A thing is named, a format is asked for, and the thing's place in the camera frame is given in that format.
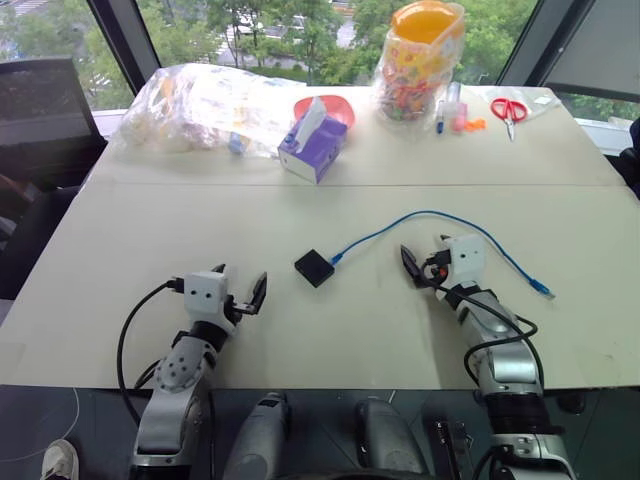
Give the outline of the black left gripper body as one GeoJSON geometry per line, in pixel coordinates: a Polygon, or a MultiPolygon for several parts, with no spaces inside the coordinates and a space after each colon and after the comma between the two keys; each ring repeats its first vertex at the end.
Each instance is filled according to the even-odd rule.
{"type": "Polygon", "coordinates": [[[223,313],[231,324],[238,324],[244,315],[255,315],[256,307],[250,303],[236,303],[233,295],[227,295],[223,313]]]}

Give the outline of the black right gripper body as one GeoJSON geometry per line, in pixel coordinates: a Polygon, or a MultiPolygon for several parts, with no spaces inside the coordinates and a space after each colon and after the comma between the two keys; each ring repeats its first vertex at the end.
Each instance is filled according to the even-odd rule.
{"type": "Polygon", "coordinates": [[[445,285],[449,276],[451,265],[451,253],[449,250],[441,250],[428,257],[421,267],[422,286],[440,292],[448,292],[445,285]]]}

